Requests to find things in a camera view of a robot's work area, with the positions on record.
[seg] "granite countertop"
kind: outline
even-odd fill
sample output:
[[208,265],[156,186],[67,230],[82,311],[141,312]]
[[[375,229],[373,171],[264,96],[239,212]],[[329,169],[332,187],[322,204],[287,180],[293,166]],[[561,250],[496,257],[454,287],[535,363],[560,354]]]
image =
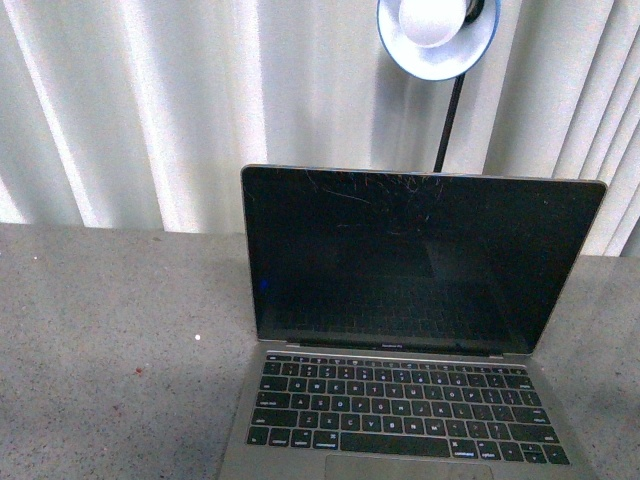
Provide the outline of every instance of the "granite countertop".
[[[640,478],[638,284],[582,257],[535,353],[602,479]],[[215,478],[256,342],[243,236],[0,225],[0,329],[0,478]]]

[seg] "laptop keyboard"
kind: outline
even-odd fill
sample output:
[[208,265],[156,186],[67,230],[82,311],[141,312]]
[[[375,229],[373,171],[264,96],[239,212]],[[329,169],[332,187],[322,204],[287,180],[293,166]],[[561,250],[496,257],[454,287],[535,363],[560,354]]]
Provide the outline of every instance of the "laptop keyboard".
[[269,354],[250,445],[569,464],[526,370]]

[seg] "trackpad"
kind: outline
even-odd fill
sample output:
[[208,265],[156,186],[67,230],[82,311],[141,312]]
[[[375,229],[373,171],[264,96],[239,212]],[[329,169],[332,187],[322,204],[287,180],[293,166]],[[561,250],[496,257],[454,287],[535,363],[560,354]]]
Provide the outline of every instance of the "trackpad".
[[493,480],[485,465],[329,455],[326,480]]

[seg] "desk lamp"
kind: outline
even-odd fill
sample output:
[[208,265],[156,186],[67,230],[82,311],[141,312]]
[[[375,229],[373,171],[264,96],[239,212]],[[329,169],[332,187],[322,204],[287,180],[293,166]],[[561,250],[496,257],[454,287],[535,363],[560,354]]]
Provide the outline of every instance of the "desk lamp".
[[465,73],[489,48],[500,0],[379,0],[378,32],[387,53],[423,80],[455,78],[434,172],[441,172]]

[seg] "laptop screen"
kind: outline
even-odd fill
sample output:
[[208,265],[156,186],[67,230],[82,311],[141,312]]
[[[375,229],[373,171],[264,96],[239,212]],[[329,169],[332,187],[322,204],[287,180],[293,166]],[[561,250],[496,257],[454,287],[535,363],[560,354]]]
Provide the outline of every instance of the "laptop screen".
[[261,339],[531,353],[601,182],[248,166]]

